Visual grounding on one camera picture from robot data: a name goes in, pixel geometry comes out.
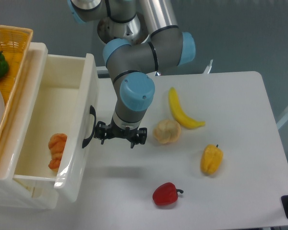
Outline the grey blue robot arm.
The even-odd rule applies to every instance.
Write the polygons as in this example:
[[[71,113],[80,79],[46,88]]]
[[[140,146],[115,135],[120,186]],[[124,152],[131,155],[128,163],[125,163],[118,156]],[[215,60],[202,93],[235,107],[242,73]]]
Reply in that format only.
[[[91,139],[122,138],[131,146],[144,144],[147,129],[140,123],[153,101],[155,85],[150,72],[180,66],[194,60],[196,46],[192,35],[182,32],[169,0],[70,0],[68,5],[79,23],[109,18],[115,24],[128,24],[136,18],[140,4],[150,40],[133,45],[127,35],[105,44],[103,60],[114,87],[117,102],[110,124],[95,121]]]

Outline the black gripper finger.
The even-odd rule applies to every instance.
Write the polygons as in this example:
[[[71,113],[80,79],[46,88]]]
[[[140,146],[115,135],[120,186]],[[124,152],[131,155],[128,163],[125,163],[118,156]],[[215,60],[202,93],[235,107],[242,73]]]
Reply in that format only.
[[[106,139],[112,139],[112,125],[106,125],[106,123],[98,121],[95,126],[94,138],[99,139],[101,144],[104,144]]]
[[[146,142],[146,138],[147,138],[146,127],[133,130],[129,135],[129,142],[131,143],[131,149],[133,149],[134,146],[138,144],[144,145]]]

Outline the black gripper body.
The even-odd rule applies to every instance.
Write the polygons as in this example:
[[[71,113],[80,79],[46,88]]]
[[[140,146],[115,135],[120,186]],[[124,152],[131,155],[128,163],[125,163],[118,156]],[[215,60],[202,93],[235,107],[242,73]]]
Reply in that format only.
[[[121,138],[131,140],[137,134],[137,129],[130,129],[129,127],[122,129],[118,127],[115,123],[111,123],[108,130],[108,138]]]

